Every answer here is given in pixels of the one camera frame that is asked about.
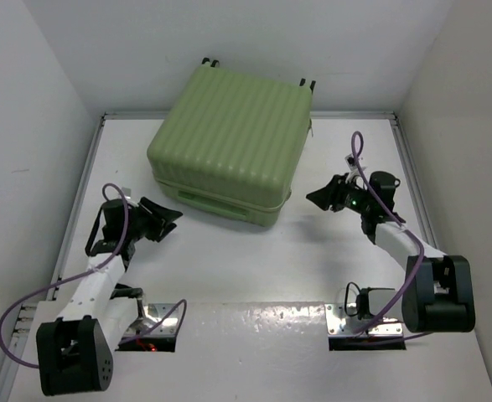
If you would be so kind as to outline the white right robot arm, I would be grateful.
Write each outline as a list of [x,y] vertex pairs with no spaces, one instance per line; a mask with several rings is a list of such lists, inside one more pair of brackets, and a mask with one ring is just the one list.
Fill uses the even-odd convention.
[[413,333],[473,331],[476,313],[469,261],[433,248],[405,226],[394,210],[398,178],[377,171],[369,183],[370,188],[362,188],[348,173],[335,175],[306,196],[323,211],[357,213],[364,235],[405,271],[401,288],[376,313],[370,311],[372,290],[360,290],[354,314],[357,332],[367,331],[395,306],[401,308],[401,319]]

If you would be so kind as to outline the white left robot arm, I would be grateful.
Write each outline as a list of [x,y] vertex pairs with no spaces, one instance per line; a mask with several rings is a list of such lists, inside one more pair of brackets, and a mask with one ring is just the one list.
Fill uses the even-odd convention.
[[105,391],[114,371],[113,354],[123,345],[143,343],[164,324],[175,327],[174,315],[185,309],[180,300],[161,316],[148,313],[141,288],[120,280],[139,240],[160,242],[176,228],[182,213],[142,197],[104,202],[85,245],[88,257],[70,300],[52,322],[36,332],[41,390],[46,396]]

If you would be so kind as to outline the light green suitcase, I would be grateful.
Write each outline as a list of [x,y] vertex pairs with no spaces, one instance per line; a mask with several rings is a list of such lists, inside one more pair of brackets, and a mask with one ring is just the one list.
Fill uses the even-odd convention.
[[315,86],[243,74],[204,58],[148,145],[154,180],[192,208],[273,226],[312,129]]

